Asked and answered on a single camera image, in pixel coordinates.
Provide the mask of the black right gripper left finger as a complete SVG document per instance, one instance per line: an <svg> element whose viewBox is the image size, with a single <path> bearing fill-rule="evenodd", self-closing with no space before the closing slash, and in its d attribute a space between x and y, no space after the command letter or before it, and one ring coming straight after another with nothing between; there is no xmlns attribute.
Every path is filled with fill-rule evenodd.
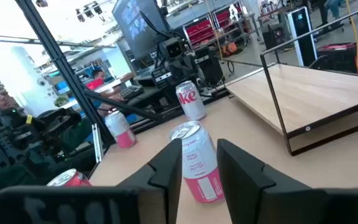
<svg viewBox="0 0 358 224"><path fill-rule="evenodd" d="M176 224L181 160L181 139L174 139L113 187L3 189L0 224Z"/></svg>

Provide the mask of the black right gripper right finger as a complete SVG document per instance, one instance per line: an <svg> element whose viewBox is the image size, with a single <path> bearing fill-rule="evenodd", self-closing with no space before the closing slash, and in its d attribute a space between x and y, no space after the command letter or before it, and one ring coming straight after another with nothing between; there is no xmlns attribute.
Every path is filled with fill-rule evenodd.
<svg viewBox="0 0 358 224"><path fill-rule="evenodd" d="M358 224L358 189L311 188L226 139L217 162L232 224Z"/></svg>

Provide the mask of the silver Diet Coke can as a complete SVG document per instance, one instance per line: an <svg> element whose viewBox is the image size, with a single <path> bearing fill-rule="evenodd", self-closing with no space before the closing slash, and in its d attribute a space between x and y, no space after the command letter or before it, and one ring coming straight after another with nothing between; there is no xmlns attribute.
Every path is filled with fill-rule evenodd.
<svg viewBox="0 0 358 224"><path fill-rule="evenodd" d="M206 110L196 85L188 80L176 86L176 95L189 121L206 116Z"/></svg>

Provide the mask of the white pink Spindrift can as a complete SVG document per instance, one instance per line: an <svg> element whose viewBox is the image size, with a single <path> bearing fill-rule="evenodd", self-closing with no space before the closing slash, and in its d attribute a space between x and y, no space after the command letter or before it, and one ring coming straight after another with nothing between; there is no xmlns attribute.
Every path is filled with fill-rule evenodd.
<svg viewBox="0 0 358 224"><path fill-rule="evenodd" d="M104 120L107 128L120 148L129 148L136 143L136 136L130 128L127 119L120 111L108 114Z"/></svg>
<svg viewBox="0 0 358 224"><path fill-rule="evenodd" d="M224 198L216 159L216 148L209 132L199 121L189 121L173 128L169 140L182 141L182 176L199 203L213 203Z"/></svg>

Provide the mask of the red strawberry Fanta can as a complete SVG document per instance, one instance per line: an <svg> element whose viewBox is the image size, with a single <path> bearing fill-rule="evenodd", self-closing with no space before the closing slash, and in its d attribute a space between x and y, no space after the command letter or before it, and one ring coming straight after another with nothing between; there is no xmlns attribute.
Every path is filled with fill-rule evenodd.
<svg viewBox="0 0 358 224"><path fill-rule="evenodd" d="M90 186L87 177L76 169L69 169L53 178L48 184L48 187L62 187L62 186Z"/></svg>

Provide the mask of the red storage bin rack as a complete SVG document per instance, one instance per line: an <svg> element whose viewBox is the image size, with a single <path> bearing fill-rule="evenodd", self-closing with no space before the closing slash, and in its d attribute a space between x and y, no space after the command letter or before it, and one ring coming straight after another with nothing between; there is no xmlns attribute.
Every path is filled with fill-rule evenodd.
<svg viewBox="0 0 358 224"><path fill-rule="evenodd" d="M186 39L192 49L214 38L213 22L210 16L199 17L182 25Z"/></svg>
<svg viewBox="0 0 358 224"><path fill-rule="evenodd" d="M234 1L228 6L219 8L214 11L213 15L217 22L218 31L221 34L233 32L235 35L240 35L249 31L242 4L239 1Z"/></svg>

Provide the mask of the black keyboard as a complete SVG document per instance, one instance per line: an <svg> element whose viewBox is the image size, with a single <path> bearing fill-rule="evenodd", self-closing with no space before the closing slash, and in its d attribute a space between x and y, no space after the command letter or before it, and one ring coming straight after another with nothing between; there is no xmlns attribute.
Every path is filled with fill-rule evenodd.
<svg viewBox="0 0 358 224"><path fill-rule="evenodd" d="M131 85L123 88L119 94L124 100L128 101L142 94L143 92L144 89L141 86Z"/></svg>

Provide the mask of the large dark display screen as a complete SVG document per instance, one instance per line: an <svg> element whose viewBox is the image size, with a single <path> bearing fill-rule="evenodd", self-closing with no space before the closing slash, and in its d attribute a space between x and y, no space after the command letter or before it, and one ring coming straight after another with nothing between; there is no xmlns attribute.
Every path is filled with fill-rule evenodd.
<svg viewBox="0 0 358 224"><path fill-rule="evenodd" d="M168 38L170 27L157 0L117 0L112 14L136 58L156 51L158 42Z"/></svg>

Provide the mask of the wooden tray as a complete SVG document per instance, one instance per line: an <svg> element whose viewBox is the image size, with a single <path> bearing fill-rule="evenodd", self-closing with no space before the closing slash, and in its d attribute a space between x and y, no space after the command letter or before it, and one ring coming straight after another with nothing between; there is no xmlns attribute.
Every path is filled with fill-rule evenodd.
<svg viewBox="0 0 358 224"><path fill-rule="evenodd" d="M229 85L239 109L225 138L268 160L273 156L358 158L358 77L291 65Z"/></svg>

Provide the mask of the red black tool case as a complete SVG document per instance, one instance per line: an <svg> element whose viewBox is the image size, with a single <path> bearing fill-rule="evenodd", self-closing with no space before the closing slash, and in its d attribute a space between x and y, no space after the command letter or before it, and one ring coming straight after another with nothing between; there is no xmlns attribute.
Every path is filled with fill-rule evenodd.
<svg viewBox="0 0 358 224"><path fill-rule="evenodd" d="M335 70L348 73L358 73L356 43L339 43L324 45L317 49L317 56L321 57L317 63L323 70Z"/></svg>

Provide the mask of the black aluminium table frame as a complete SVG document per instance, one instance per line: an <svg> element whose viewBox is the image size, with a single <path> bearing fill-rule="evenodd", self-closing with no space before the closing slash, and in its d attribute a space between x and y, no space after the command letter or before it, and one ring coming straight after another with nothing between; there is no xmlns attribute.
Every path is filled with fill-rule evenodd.
<svg viewBox="0 0 358 224"><path fill-rule="evenodd" d="M30 24L31 28L39 38L40 43L52 59L52 62L58 68L58 71L63 75L70 89L73 90L75 98L85 112L85 115L92 123L98 125L101 133L101 141L104 143L105 147L109 147L114 144L115 140L105 125L104 119L99 115L96 107L93 105L93 100L113 105L119 109L129 110L131 113L138 114L139 116L145 118L146 123L141 124L139 128L136 128L136 133L141 133L184 114L184 111L179 106L174 106L173 108L170 108L160 114L148 113L139 108L110 100L95 91L89 90L82 84L82 82L79 81L79 79L75 77L74 71L68 63L67 58L64 56L62 50L57 44L57 41L52 36L50 30L36 10L32 1L15 0L15 2L20 7L25 18L27 19L27 22Z"/></svg>

